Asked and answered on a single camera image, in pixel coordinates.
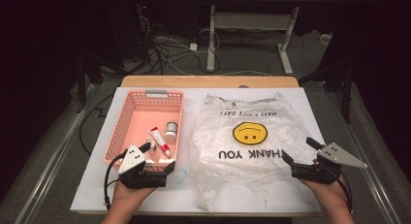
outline plastic basket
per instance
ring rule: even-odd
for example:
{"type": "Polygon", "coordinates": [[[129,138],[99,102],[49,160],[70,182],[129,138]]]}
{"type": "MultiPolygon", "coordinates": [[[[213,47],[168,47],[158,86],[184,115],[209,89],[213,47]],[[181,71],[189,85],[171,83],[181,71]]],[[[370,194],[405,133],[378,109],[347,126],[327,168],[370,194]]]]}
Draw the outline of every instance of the plastic basket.
{"type": "MultiPolygon", "coordinates": [[[[167,142],[172,159],[169,159],[157,145],[155,154],[145,153],[147,158],[145,169],[150,172],[163,172],[171,162],[176,161],[179,129],[182,117],[184,94],[181,91],[167,90],[131,90],[127,93],[120,115],[117,119],[111,140],[104,155],[109,164],[115,156],[124,152],[131,144],[140,146],[150,138],[149,130],[157,127],[164,139],[167,123],[177,124],[175,141],[167,142]]],[[[121,160],[114,163],[118,170],[121,160]]]]}

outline small container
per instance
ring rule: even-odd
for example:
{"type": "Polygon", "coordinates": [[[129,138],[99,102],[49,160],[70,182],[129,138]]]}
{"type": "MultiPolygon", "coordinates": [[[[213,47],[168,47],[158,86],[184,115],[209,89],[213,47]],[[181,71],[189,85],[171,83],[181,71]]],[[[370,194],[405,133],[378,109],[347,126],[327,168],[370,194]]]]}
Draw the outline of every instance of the small container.
{"type": "Polygon", "coordinates": [[[173,142],[177,138],[177,123],[170,121],[167,123],[167,130],[166,134],[164,135],[164,138],[166,139],[167,142],[173,142]]]}
{"type": "MultiPolygon", "coordinates": [[[[104,162],[110,164],[117,155],[123,153],[131,144],[144,144],[147,130],[153,126],[159,126],[159,131],[162,134],[166,132],[166,123],[168,121],[172,120],[180,126],[183,106],[184,93],[182,91],[130,90],[124,97],[123,106],[111,133],[111,140],[103,157],[104,162]]],[[[168,143],[173,161],[177,160],[178,142],[179,139],[176,138],[175,141],[168,143]]],[[[159,144],[156,145],[156,148],[155,155],[150,155],[150,152],[146,153],[147,156],[155,158],[156,161],[151,164],[146,163],[144,168],[151,173],[163,173],[171,165],[172,160],[167,155],[159,152],[162,150],[159,144]]],[[[118,170],[120,165],[121,161],[117,160],[113,167],[118,170]]]]}

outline clear bag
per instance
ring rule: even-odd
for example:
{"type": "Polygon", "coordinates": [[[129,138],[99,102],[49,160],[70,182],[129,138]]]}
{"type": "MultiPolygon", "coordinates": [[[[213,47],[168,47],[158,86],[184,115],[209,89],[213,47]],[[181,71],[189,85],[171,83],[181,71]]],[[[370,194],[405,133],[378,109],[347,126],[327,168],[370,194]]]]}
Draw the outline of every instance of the clear bag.
{"type": "Polygon", "coordinates": [[[269,186],[298,182],[283,149],[304,164],[316,155],[300,116],[280,93],[252,102],[208,95],[192,131],[191,176],[198,206],[209,212],[224,183],[245,186],[264,202],[269,186]]]}

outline yellow smiley face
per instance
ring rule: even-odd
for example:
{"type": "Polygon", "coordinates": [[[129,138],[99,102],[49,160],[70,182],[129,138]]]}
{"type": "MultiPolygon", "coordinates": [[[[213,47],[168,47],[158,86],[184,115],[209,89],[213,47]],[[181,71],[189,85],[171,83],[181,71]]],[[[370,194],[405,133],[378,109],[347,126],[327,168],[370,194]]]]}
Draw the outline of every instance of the yellow smiley face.
{"type": "Polygon", "coordinates": [[[233,130],[234,138],[241,144],[260,144],[268,133],[264,125],[253,122],[242,122],[233,130]]]}

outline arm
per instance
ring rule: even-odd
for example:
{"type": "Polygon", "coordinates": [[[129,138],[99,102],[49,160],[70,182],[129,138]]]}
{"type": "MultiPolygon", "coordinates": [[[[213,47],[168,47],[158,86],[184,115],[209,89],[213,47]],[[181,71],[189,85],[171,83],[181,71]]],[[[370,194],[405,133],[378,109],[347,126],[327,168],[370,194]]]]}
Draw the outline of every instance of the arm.
{"type": "Polygon", "coordinates": [[[353,224],[354,220],[347,208],[344,191],[335,181],[332,184],[321,184],[308,180],[300,181],[310,188],[321,207],[321,212],[331,224],[353,224]]]}
{"type": "Polygon", "coordinates": [[[129,189],[118,181],[114,187],[111,208],[102,223],[128,223],[142,201],[154,190],[155,188],[129,189]]]}

